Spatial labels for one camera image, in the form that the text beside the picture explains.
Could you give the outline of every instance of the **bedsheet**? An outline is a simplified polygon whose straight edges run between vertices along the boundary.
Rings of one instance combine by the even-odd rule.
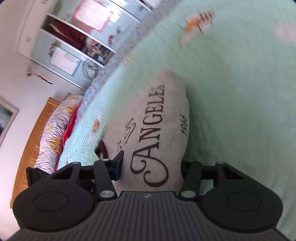
[[[208,9],[215,13],[213,30],[182,49],[180,26]],[[150,76],[171,70],[184,80],[190,105],[184,159],[207,165],[225,161],[275,191],[284,204],[278,229],[295,240],[295,36],[296,4],[290,0],[183,0],[94,96],[63,158],[95,161],[84,148],[94,146]],[[100,125],[92,133],[96,120]]]

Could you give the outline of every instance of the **white wall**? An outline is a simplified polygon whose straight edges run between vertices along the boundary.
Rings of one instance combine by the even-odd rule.
[[[3,240],[18,230],[9,208],[10,198],[24,147],[46,100],[53,97],[61,101],[67,92],[83,93],[38,65],[34,71],[53,85],[36,76],[25,76],[28,60],[13,53],[13,47],[27,3],[28,0],[5,0],[0,5],[0,97],[20,110],[0,146],[0,238]]]

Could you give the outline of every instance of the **red object on shelf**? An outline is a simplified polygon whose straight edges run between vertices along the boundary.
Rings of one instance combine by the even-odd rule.
[[[82,50],[85,45],[86,36],[73,29],[72,27],[64,24],[60,21],[54,21],[50,24],[52,27],[51,33],[58,37],[59,39],[65,41],[66,43],[72,45],[73,47]]]

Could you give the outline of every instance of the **framed picture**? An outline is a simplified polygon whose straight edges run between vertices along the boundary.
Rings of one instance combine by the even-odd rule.
[[[17,112],[17,108],[0,98],[0,145]]]

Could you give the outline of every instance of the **wooden bed frame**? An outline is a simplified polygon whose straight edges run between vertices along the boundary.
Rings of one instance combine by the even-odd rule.
[[[48,122],[48,119],[52,115],[53,111],[59,106],[60,103],[61,102],[50,97],[47,100],[45,107],[43,108],[40,116],[36,121],[36,124],[27,141],[17,170],[15,184],[12,192],[12,198],[10,200],[10,208],[12,208],[13,201],[17,197],[17,195],[28,188],[26,168],[34,167],[36,159],[39,155],[40,140],[45,125]]]

